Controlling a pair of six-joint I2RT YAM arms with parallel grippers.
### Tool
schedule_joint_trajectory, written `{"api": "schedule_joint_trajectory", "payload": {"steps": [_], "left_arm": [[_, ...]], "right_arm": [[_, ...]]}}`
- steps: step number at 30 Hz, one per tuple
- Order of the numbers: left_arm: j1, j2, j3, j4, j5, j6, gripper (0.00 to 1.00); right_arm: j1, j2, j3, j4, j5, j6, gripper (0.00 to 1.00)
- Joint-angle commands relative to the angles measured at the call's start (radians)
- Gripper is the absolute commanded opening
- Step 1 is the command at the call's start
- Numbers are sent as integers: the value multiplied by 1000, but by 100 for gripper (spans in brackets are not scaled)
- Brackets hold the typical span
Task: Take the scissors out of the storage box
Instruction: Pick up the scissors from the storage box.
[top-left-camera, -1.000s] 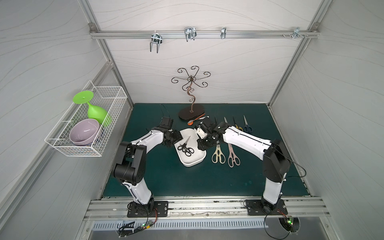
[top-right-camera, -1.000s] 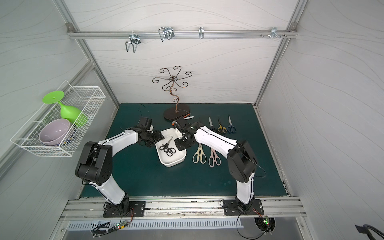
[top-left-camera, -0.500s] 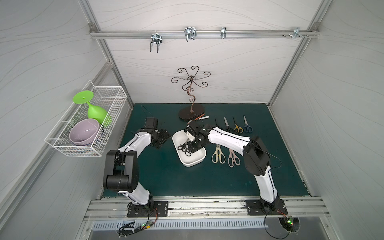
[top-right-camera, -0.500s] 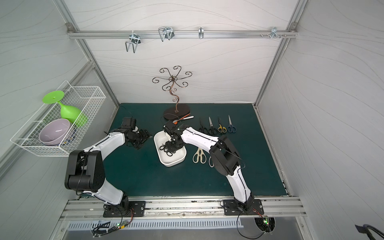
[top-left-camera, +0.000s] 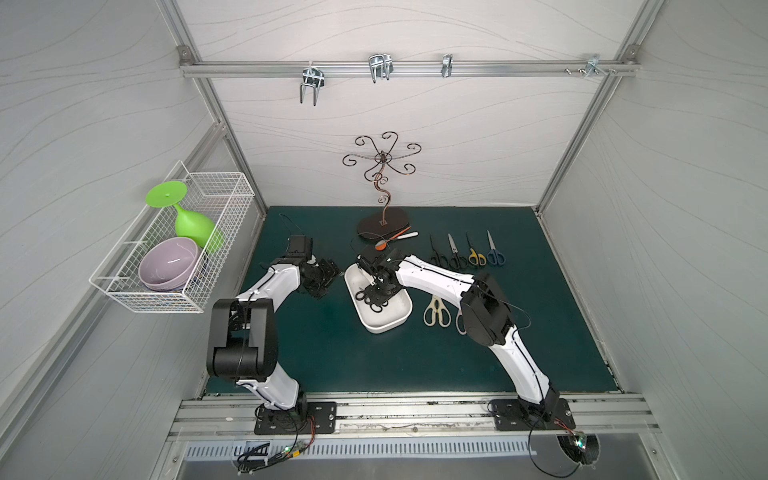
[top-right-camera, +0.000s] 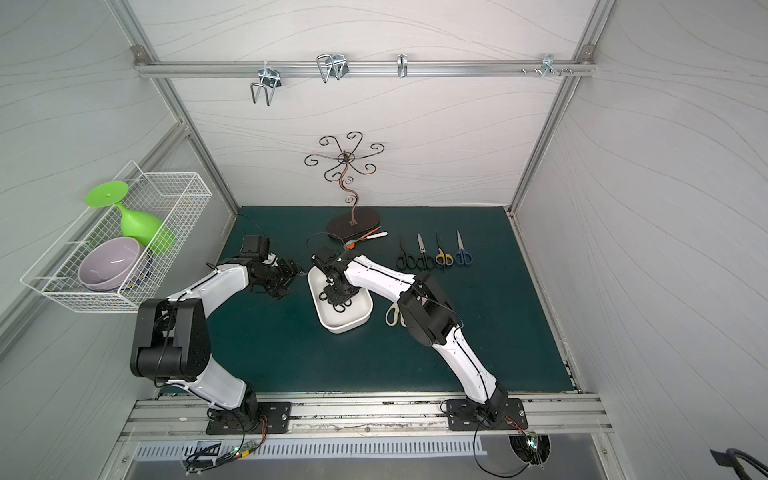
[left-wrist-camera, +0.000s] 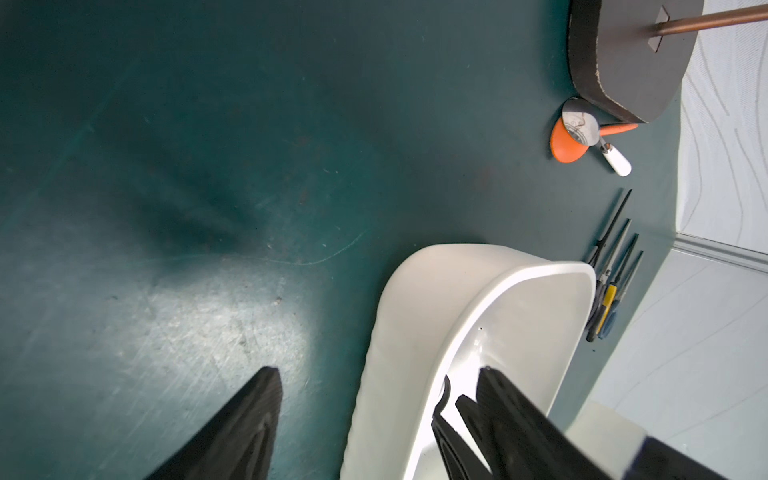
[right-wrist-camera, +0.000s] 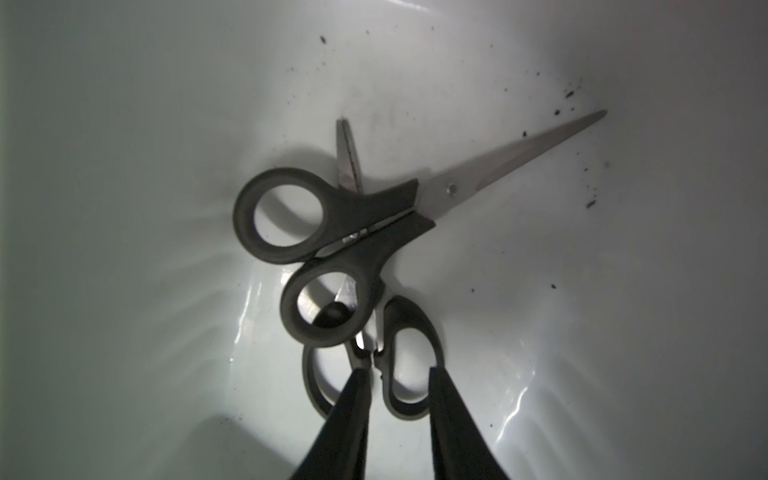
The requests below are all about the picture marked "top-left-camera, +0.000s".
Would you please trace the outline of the small black handled scissors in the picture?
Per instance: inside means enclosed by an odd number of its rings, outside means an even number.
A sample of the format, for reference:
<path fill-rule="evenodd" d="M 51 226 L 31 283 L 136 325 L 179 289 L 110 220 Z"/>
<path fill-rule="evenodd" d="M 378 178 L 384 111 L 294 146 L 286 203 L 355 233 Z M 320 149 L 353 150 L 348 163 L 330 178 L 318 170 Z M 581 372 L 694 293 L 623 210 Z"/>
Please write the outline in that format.
<path fill-rule="evenodd" d="M 376 314 L 382 313 L 384 308 L 389 305 L 389 300 L 381 292 L 368 288 L 356 292 L 354 299 L 363 302 Z"/>

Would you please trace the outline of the white storage box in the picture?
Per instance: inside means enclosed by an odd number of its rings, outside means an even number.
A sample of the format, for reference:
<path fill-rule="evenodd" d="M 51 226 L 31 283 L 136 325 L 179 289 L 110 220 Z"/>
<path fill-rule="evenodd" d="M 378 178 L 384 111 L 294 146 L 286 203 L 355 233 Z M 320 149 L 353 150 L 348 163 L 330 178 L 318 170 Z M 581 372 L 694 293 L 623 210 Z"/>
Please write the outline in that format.
<path fill-rule="evenodd" d="M 372 284 L 372 277 L 357 264 L 345 270 L 344 281 L 360 323 L 372 334 L 381 334 L 402 325 L 412 313 L 413 302 L 405 290 L 390 298 L 383 307 L 365 303 L 362 293 L 365 287 Z"/>

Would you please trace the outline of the all black scissors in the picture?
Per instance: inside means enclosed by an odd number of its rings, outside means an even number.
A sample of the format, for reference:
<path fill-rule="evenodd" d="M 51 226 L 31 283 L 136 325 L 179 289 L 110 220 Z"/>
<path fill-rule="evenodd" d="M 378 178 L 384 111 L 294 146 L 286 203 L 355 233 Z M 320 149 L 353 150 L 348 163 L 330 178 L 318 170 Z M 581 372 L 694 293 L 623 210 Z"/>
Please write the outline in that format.
<path fill-rule="evenodd" d="M 435 240 L 432 234 L 429 234 L 429 242 L 430 242 L 430 248 L 431 248 L 430 263 L 441 268 L 448 268 L 449 260 L 445 255 L 443 255 L 437 249 L 437 246 L 435 244 Z"/>

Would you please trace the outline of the cream kitchen scissors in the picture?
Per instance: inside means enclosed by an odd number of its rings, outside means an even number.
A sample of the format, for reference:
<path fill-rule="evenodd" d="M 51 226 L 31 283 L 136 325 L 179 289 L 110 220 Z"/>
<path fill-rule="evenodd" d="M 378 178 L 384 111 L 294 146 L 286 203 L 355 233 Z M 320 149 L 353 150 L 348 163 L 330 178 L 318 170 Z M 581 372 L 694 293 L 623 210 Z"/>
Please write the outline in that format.
<path fill-rule="evenodd" d="M 443 299 L 432 295 L 429 304 L 423 312 L 422 319 L 427 327 L 440 326 L 441 328 L 448 328 L 452 322 L 452 315 Z"/>

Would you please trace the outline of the black handled steel scissors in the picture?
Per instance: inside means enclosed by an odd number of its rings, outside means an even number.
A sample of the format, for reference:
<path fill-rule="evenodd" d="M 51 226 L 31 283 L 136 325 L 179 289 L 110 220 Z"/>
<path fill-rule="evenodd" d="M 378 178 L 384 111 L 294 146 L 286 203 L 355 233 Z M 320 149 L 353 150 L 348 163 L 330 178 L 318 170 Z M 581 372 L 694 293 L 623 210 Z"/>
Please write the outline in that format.
<path fill-rule="evenodd" d="M 451 249 L 450 263 L 454 270 L 460 271 L 468 266 L 468 260 L 462 256 L 451 234 L 448 234 L 449 246 Z"/>

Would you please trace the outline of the yellow handled scissors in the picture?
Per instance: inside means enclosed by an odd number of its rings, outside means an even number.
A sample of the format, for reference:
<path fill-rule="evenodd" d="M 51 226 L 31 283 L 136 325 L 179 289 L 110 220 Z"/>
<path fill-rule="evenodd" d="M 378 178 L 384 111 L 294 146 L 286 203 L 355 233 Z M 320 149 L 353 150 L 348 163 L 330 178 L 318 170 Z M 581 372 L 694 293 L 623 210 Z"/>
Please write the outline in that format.
<path fill-rule="evenodd" d="M 469 255 L 467 257 L 469 264 L 473 267 L 484 267 L 487 264 L 486 257 L 482 255 L 478 249 L 475 248 L 468 233 L 465 234 L 465 237 L 469 249 Z"/>

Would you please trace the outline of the pink kitchen scissors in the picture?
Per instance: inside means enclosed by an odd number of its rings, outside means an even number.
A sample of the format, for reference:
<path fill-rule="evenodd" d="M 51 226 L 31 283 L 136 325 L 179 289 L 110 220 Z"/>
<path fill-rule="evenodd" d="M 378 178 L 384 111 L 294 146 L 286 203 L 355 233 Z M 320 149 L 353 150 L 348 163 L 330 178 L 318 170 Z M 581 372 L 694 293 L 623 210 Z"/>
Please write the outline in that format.
<path fill-rule="evenodd" d="M 455 318 L 455 327 L 461 336 L 465 336 L 467 334 L 467 331 L 464 325 L 463 314 L 461 312 L 457 313 L 457 316 Z"/>

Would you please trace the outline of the blue handled scissors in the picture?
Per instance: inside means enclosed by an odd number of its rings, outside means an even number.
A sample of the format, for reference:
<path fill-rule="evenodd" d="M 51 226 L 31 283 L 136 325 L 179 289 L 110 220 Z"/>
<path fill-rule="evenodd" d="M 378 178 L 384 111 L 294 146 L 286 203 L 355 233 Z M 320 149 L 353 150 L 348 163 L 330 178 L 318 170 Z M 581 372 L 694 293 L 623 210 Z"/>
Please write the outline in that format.
<path fill-rule="evenodd" d="M 498 267 L 504 266 L 506 264 L 505 255 L 497 248 L 491 232 L 487 230 L 486 234 L 489 244 L 489 252 L 486 256 L 488 263 Z"/>

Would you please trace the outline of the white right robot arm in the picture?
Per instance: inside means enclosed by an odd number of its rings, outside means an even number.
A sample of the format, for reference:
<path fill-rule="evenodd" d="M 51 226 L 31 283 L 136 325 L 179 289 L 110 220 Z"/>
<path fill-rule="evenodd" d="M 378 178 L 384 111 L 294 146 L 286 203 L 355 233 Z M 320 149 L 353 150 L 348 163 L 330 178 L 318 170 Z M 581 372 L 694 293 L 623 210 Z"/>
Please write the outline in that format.
<path fill-rule="evenodd" d="M 367 247 L 356 264 L 372 277 L 362 290 L 363 301 L 372 306 L 382 307 L 401 290 L 412 288 L 457 307 L 468 336 L 489 348 L 512 380 L 522 411 L 534 419 L 551 419 L 559 392 L 525 346 L 512 305 L 492 276 L 451 271 L 398 249 L 379 252 Z"/>

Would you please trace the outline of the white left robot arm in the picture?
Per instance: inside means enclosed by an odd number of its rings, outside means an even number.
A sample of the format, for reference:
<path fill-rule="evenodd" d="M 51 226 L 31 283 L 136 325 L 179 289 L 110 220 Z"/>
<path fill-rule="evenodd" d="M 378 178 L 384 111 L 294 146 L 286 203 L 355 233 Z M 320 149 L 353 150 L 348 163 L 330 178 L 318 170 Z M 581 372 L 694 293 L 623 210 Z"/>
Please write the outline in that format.
<path fill-rule="evenodd" d="M 280 258 L 246 292 L 216 301 L 206 352 L 208 375 L 248 390 L 267 409 L 295 409 L 301 389 L 279 364 L 276 313 L 297 290 L 324 296 L 339 275 L 331 260 Z"/>

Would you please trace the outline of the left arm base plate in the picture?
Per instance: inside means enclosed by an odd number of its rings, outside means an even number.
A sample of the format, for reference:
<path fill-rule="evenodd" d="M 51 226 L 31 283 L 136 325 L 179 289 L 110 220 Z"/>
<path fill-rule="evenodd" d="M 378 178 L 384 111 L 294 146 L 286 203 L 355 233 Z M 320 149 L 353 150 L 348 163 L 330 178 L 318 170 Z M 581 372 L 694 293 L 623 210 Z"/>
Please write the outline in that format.
<path fill-rule="evenodd" d="M 336 430 L 338 404 L 332 401 L 309 402 L 291 410 L 259 406 L 255 410 L 255 435 L 332 434 Z"/>

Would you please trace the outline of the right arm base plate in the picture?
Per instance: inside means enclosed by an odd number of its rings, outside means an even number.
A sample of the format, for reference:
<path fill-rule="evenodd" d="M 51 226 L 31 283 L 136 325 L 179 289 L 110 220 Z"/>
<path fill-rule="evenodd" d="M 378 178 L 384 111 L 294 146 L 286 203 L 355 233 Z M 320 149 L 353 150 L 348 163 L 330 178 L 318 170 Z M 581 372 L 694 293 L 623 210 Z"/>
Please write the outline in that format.
<path fill-rule="evenodd" d="M 575 430 L 569 403 L 564 398 L 548 406 L 545 412 L 528 406 L 517 398 L 493 399 L 486 404 L 494 428 L 502 432 Z"/>

